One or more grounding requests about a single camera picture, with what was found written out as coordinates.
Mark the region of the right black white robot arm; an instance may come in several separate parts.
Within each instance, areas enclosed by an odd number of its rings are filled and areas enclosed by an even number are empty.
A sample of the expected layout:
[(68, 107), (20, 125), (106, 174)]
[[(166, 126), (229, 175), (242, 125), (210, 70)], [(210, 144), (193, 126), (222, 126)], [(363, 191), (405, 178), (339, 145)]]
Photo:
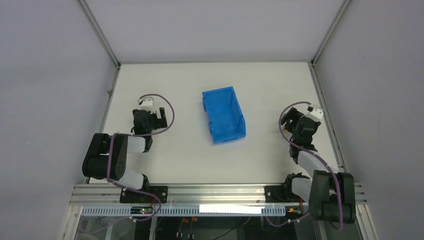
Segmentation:
[(280, 130), (289, 144), (288, 154), (307, 173), (289, 174), (281, 186), (282, 198), (297, 197), (308, 203), (314, 220), (338, 223), (342, 228), (356, 221), (355, 181), (351, 174), (331, 167), (313, 145), (323, 117), (324, 111), (312, 104), (307, 113), (289, 106), (281, 114)]

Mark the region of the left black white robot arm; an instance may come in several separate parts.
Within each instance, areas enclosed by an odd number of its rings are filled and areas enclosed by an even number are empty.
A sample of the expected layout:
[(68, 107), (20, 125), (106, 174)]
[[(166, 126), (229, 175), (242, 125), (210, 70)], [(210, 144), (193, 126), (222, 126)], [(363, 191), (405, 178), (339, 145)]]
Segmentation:
[(134, 109), (134, 135), (118, 133), (95, 133), (89, 144), (82, 163), (85, 177), (97, 180), (110, 180), (125, 188), (150, 192), (150, 183), (146, 175), (127, 169), (127, 155), (147, 153), (152, 147), (154, 130), (168, 127), (165, 108), (156, 111)]

